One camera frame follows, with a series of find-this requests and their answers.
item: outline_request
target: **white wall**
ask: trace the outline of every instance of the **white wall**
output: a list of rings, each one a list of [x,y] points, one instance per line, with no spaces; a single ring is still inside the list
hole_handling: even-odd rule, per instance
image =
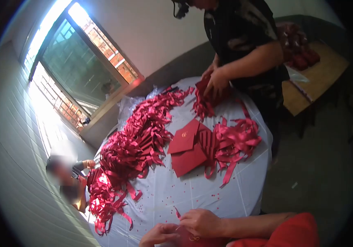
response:
[[[171,0],[81,0],[138,70],[149,76],[174,58],[207,42],[204,14],[195,8],[182,20]],[[266,0],[274,17],[311,15],[341,25],[324,0]]]
[[[95,150],[29,86],[11,42],[0,48],[0,207],[25,246],[99,246],[87,222],[60,198],[45,173],[47,154],[70,140],[78,159]]]
[[[1,44],[11,40],[19,57],[31,28],[35,30],[34,35],[42,19],[55,2],[56,0],[25,0],[11,19]]]

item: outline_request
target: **red satin ribbon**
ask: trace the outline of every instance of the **red satin ribbon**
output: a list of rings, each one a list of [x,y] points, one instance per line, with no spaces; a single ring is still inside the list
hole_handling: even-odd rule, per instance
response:
[[[223,118],[222,123],[218,123],[214,130],[218,141],[215,154],[215,159],[219,162],[220,166],[218,172],[227,168],[223,184],[220,187],[223,187],[230,181],[237,162],[242,158],[246,160],[252,156],[255,147],[261,142],[261,137],[257,135],[257,123],[250,118],[244,102],[240,100],[238,102],[242,106],[245,119],[232,120],[237,124],[233,127],[228,127],[227,120]]]
[[[194,88],[175,90],[141,102],[123,131],[115,132],[102,147],[101,169],[92,170],[88,175],[89,210],[96,217],[97,234],[102,236],[110,231],[114,213],[125,217],[130,222],[130,230],[133,228],[131,218],[123,211],[127,192],[122,188],[126,187],[133,200],[141,198],[142,192],[136,193],[129,180],[144,178],[152,164],[164,165],[159,155],[164,155],[163,146],[173,137],[165,130],[165,125],[171,122],[169,111],[183,105],[184,98],[193,91]]]
[[[202,122],[206,116],[215,116],[215,112],[211,104],[204,100],[198,89],[195,90],[194,94],[196,95],[196,101],[193,104],[193,110],[196,113],[196,117],[199,117]]]
[[[179,211],[176,209],[176,207],[174,206],[175,212],[176,212],[176,216],[178,217],[178,219],[180,220],[180,213]]]

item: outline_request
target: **window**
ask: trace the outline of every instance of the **window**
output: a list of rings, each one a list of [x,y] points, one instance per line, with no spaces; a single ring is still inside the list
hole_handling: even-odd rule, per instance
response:
[[[139,75],[79,3],[57,0],[55,5],[58,2],[67,6],[51,22],[40,47],[39,38],[36,45],[31,44],[24,65],[26,69],[32,65],[30,81],[80,131],[86,117],[137,81]]]
[[[52,103],[53,107],[80,132],[83,129],[82,122],[85,121],[87,116],[60,91],[40,62],[32,81]]]

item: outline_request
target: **floor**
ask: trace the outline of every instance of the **floor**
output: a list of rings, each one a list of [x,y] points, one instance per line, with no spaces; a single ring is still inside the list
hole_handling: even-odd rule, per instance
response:
[[[298,116],[282,123],[278,162],[267,173],[262,210],[312,213],[321,246],[328,246],[353,206],[353,145],[347,143],[353,115],[342,99],[336,108],[324,95],[316,116],[303,139],[296,128]]]

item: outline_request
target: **man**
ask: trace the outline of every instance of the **man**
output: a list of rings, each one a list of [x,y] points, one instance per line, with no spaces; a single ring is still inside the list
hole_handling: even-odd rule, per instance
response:
[[[210,77],[204,92],[213,97],[231,81],[257,105],[273,135],[272,155],[278,153],[282,81],[288,80],[272,12],[264,0],[173,0],[181,18],[191,7],[204,9],[204,26],[216,54],[203,73]]]
[[[62,156],[50,156],[46,162],[46,174],[60,185],[61,198],[84,213],[87,206],[87,182],[81,171],[85,168],[92,169],[94,166],[93,160],[78,161],[70,165]]]
[[[145,234],[139,247],[153,247],[181,238],[184,227],[194,237],[238,239],[227,247],[318,247],[317,225],[309,213],[275,213],[242,218],[219,218],[209,210],[194,209],[182,215],[180,224],[157,224]]]

